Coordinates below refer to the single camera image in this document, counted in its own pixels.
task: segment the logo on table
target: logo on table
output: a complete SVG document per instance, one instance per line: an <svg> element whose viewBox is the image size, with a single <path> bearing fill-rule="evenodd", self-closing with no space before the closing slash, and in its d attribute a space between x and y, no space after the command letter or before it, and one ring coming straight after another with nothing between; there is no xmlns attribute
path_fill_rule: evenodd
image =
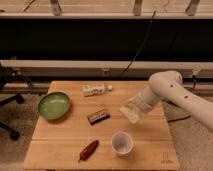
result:
<svg viewBox="0 0 213 171"><path fill-rule="evenodd" d="M172 160L169 160L169 155L167 152L163 152L163 159L161 160L162 164L172 164L174 163Z"/></svg>

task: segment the chair wheel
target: chair wheel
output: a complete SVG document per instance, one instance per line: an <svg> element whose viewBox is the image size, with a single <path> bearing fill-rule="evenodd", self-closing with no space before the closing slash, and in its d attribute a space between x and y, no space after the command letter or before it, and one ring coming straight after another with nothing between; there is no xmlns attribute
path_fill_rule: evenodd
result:
<svg viewBox="0 0 213 171"><path fill-rule="evenodd" d="M24 103L24 98L22 97L21 94L18 94L18 95L17 95L17 97L16 97L16 102L17 102L18 104Z"/></svg>
<svg viewBox="0 0 213 171"><path fill-rule="evenodd" d="M11 139L11 140L16 141L16 140L19 139L19 137L20 137L20 134L19 134L19 132L17 132L17 131L14 131L14 130L13 130L13 131L10 133L10 139Z"/></svg>

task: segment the cable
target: cable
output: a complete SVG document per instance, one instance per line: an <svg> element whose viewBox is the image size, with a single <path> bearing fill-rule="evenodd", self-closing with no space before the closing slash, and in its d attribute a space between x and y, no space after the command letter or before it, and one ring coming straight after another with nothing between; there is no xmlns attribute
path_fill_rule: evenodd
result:
<svg viewBox="0 0 213 171"><path fill-rule="evenodd" d="M139 46L134 58L132 58L131 62L128 64L128 66L118 75L118 77L122 77L124 75L124 73L130 68L130 66L132 65L132 63L135 61L135 59L138 57L138 55L140 54L140 52L143 50L144 48L144 45L147 41L147 39L149 38L149 34L150 34L150 31L151 31L151 28L152 28L152 22L155 18L155 14L156 14L156 10L153 12L153 15L152 15L152 18L149 22L149 26L148 26L148 29L147 29L147 32L146 32L146 35L144 37L144 40L142 42L142 44Z"/></svg>
<svg viewBox="0 0 213 171"><path fill-rule="evenodd" d="M167 0L167 2L163 5L163 9L165 12L168 12L168 10L166 9L166 7L169 5L170 0Z"/></svg>
<svg viewBox="0 0 213 171"><path fill-rule="evenodd" d="M177 121L182 121L182 120L186 120L186 119L189 119L189 118L191 118L191 116L186 116L186 117L179 118L179 119L169 120L168 122L177 122Z"/></svg>
<svg viewBox="0 0 213 171"><path fill-rule="evenodd" d="M197 84L197 78L196 78L195 75L192 75L192 79L193 79L193 86L192 87L184 87L184 88L190 89L190 90L195 90L196 84Z"/></svg>

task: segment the red chili pepper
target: red chili pepper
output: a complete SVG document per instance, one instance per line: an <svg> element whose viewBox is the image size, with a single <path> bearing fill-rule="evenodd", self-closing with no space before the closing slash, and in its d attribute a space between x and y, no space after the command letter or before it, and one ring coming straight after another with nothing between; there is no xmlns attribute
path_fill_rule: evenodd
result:
<svg viewBox="0 0 213 171"><path fill-rule="evenodd" d="M81 160L87 160L89 156L94 153L95 149L98 147L99 141L95 140L91 142L81 153L80 153L80 158L79 162Z"/></svg>

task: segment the floor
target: floor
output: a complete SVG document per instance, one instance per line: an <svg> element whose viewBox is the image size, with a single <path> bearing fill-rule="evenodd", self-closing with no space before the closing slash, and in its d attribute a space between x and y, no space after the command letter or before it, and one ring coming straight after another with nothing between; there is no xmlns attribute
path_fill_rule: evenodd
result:
<svg viewBox="0 0 213 171"><path fill-rule="evenodd" d="M0 95L0 99L9 95ZM23 171L30 139L37 122L37 104L42 96L23 95L25 102L17 105L11 102L0 110L0 121L19 130L21 137L11 141L5 131L0 129L0 171ZM188 115L180 108L163 103L168 119ZM193 118L169 123L175 149L180 161L180 171L213 170L213 134Z"/></svg>

